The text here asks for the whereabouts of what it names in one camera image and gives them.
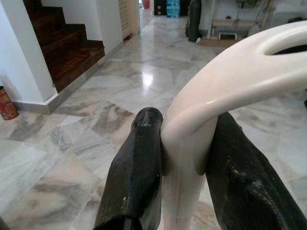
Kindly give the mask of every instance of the marble floor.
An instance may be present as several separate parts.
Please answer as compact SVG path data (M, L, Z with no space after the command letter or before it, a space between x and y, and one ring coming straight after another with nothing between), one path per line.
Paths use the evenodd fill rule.
M154 17L53 114L0 120L0 216L12 230L90 230L108 168L146 106L164 115L221 49L189 43L185 19ZM305 92L231 111L307 215ZM218 230L208 186L193 230Z

